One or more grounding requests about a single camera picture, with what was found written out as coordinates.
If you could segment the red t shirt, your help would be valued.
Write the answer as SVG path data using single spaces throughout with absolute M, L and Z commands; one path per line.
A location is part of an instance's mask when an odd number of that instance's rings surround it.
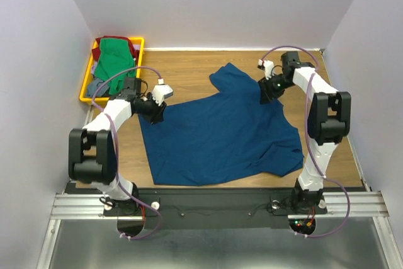
M 95 61 L 99 61 L 99 57 L 101 55 L 100 43 L 101 43 L 101 40 L 104 38 L 115 38 L 115 39 L 125 40 L 128 43 L 128 47 L 129 47 L 132 57 L 134 59 L 139 58 L 140 45 L 133 44 L 132 41 L 127 37 L 104 35 L 103 37 L 98 37 L 96 39 L 96 43 L 98 44 L 98 46 L 92 49 L 92 55 L 93 55 L 93 59 Z

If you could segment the aluminium frame rail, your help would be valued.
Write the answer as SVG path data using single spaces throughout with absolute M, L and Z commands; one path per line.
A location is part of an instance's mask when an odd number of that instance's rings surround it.
M 37 268 L 50 268 L 61 223 L 65 220 L 103 220 L 103 204 L 100 194 L 56 194 L 50 219 L 43 240 Z

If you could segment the blue t shirt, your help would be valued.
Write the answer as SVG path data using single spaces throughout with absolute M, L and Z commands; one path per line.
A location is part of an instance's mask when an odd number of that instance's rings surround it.
M 153 182 L 204 186 L 303 166 L 298 130 L 279 101 L 260 102 L 258 83 L 233 64 L 210 75 L 217 92 L 166 107 L 164 120 L 139 120 Z

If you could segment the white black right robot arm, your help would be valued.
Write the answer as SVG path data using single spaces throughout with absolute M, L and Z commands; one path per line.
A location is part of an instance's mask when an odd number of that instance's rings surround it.
M 302 62 L 299 49 L 281 55 L 281 73 L 275 64 L 262 57 L 258 68 L 264 77 L 259 80 L 260 102 L 269 103 L 281 97 L 287 88 L 298 86 L 305 93 L 305 141 L 308 156 L 290 196 L 291 208 L 305 212 L 323 207 L 322 197 L 327 167 L 333 152 L 349 134 L 351 95 L 338 91 L 317 72 L 319 64 Z

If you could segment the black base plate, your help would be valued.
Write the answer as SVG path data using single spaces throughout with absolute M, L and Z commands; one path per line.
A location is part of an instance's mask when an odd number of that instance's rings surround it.
M 106 210 L 107 219 L 118 230 L 136 234 L 155 227 L 179 229 L 288 229 L 310 221 L 313 215 L 325 214 L 320 207 L 293 210 L 289 188 L 212 188 L 212 189 L 141 189 L 140 198 L 157 211 L 144 209 L 135 215 Z

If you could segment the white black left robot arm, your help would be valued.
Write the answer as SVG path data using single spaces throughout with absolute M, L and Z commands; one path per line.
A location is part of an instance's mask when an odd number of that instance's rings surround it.
M 150 124 L 163 121 L 166 99 L 173 89 L 163 79 L 147 94 L 140 91 L 142 80 L 128 77 L 122 90 L 112 96 L 105 108 L 81 129 L 69 134 L 69 177 L 89 184 L 104 195 L 100 202 L 106 210 L 135 215 L 143 212 L 139 191 L 118 172 L 118 155 L 114 133 L 133 115 L 140 115 Z

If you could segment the grey t shirt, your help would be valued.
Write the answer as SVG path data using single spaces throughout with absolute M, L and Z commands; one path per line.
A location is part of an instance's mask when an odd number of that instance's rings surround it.
M 94 78 L 87 86 L 86 88 L 86 92 L 85 92 L 85 97 L 87 98 L 92 98 L 95 94 L 95 92 L 98 90 L 98 88 L 100 86 L 102 86 L 102 84 L 104 83 L 104 81 L 100 78 Z M 102 97 L 107 97 L 109 96 L 109 86 L 106 84 L 105 86 L 103 86 L 98 93 L 96 94 L 97 98 L 102 98 Z

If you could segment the green t shirt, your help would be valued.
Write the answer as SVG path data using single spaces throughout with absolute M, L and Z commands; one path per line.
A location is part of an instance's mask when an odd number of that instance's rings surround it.
M 101 40 L 100 49 L 101 55 L 94 72 L 96 78 L 106 81 L 115 74 L 136 66 L 136 60 L 125 40 L 104 38 Z

